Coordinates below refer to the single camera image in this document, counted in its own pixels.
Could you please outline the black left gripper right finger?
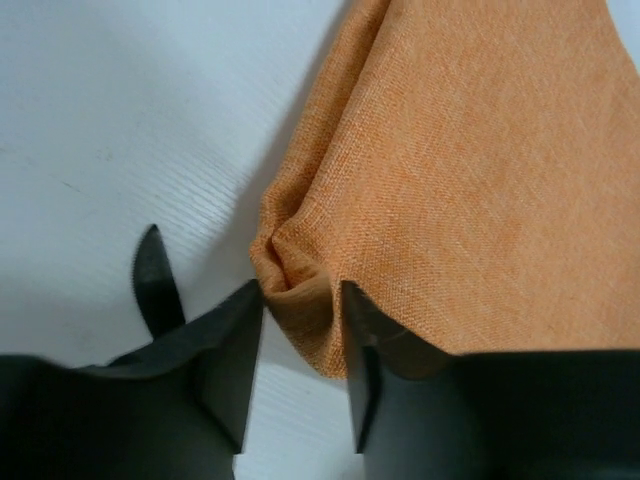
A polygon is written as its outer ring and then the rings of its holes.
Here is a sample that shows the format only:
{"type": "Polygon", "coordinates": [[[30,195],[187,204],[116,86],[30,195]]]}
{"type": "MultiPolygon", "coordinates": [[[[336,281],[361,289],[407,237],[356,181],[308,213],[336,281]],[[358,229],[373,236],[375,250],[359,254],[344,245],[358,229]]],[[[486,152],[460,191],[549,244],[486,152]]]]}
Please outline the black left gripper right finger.
{"type": "Polygon", "coordinates": [[[379,413],[384,375],[422,381],[454,356],[401,325],[353,281],[341,283],[340,303],[354,445],[363,453],[379,413]]]}

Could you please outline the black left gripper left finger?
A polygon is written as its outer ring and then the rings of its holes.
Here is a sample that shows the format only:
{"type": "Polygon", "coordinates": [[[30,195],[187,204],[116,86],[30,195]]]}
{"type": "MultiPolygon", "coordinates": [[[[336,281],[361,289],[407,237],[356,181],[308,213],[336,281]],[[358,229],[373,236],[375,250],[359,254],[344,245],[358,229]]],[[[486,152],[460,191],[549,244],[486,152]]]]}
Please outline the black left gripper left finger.
{"type": "Polygon", "coordinates": [[[186,325],[102,366],[82,370],[142,382],[187,367],[196,404],[230,441],[243,448],[263,324],[258,282],[246,282],[218,306],[186,325]]]}

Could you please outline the orange cloth placemat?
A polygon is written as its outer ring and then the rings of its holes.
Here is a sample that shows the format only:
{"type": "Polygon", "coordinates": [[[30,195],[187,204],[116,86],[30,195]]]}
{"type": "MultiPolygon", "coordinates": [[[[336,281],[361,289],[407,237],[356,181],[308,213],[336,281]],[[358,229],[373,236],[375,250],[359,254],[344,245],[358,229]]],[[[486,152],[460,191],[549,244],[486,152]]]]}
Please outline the orange cloth placemat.
{"type": "Polygon", "coordinates": [[[452,352],[639,344],[639,75],[603,1],[356,1],[249,255],[319,373],[341,284],[452,352]]]}

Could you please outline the black plastic knife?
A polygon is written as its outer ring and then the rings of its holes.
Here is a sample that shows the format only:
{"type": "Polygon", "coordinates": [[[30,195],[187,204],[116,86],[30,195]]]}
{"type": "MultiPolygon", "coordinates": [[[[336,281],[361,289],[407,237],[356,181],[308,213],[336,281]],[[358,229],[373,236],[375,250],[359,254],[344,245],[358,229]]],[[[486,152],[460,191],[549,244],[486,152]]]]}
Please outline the black plastic knife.
{"type": "Polygon", "coordinates": [[[131,281],[136,304],[154,340],[186,324],[162,234],[148,226],[135,250],[131,281]]]}

